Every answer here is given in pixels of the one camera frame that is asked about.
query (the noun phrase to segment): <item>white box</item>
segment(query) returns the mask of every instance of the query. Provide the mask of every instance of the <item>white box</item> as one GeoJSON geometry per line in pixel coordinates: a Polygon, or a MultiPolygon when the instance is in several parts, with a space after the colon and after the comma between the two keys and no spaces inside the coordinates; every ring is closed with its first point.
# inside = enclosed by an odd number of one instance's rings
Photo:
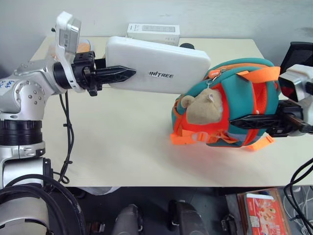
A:
{"type": "Polygon", "coordinates": [[[106,65],[136,70],[128,80],[110,83],[112,87],[184,94],[203,80],[211,60],[201,50],[111,37],[106,45],[106,65]]]}
{"type": "Polygon", "coordinates": [[[130,23],[127,29],[128,38],[178,46],[179,25],[130,23]]]}

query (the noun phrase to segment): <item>red package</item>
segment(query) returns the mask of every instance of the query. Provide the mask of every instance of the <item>red package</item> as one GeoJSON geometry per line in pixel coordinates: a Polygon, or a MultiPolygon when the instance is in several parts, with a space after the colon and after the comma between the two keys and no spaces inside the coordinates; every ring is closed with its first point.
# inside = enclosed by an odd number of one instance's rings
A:
{"type": "Polygon", "coordinates": [[[253,235],[287,235],[278,201],[272,196],[246,195],[253,235]]]}

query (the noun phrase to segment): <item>zipper pull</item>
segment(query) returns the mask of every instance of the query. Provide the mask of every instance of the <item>zipper pull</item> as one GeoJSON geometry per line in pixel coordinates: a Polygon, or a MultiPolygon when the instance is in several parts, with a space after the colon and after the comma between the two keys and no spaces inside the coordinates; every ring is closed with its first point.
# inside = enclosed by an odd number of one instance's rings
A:
{"type": "Polygon", "coordinates": [[[223,72],[225,72],[227,69],[221,69],[221,70],[211,70],[209,72],[209,79],[215,79],[217,77],[219,77],[223,72]]]}
{"type": "Polygon", "coordinates": [[[214,79],[215,77],[220,76],[221,73],[222,73],[221,70],[211,70],[211,71],[209,72],[208,77],[209,77],[209,79],[214,79]]]}

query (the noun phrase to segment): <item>small white box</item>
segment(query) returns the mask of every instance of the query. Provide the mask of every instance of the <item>small white box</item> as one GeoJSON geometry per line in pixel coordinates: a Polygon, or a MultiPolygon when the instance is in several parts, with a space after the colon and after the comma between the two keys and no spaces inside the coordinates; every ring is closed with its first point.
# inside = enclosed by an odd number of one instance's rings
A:
{"type": "Polygon", "coordinates": [[[179,25],[130,23],[127,29],[128,38],[178,46],[179,25]]]}

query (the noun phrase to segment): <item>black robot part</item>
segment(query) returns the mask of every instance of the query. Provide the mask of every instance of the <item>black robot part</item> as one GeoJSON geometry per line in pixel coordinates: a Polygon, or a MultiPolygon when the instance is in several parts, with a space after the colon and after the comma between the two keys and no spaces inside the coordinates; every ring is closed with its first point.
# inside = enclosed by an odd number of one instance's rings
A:
{"type": "Polygon", "coordinates": [[[0,145],[29,145],[43,141],[41,121],[1,120],[0,145]]]}
{"type": "Polygon", "coordinates": [[[289,100],[280,100],[274,115],[247,115],[230,121],[242,129],[266,129],[272,137],[287,137],[294,131],[313,133],[313,126],[303,121],[302,107],[289,100]]]}
{"type": "MultiPolygon", "coordinates": [[[[124,66],[106,67],[105,59],[96,60],[93,51],[76,54],[71,66],[76,82],[90,96],[98,95],[103,84],[123,82],[136,73],[136,70],[124,66]]],[[[53,75],[62,88],[71,88],[60,62],[54,64],[53,75]]]]}

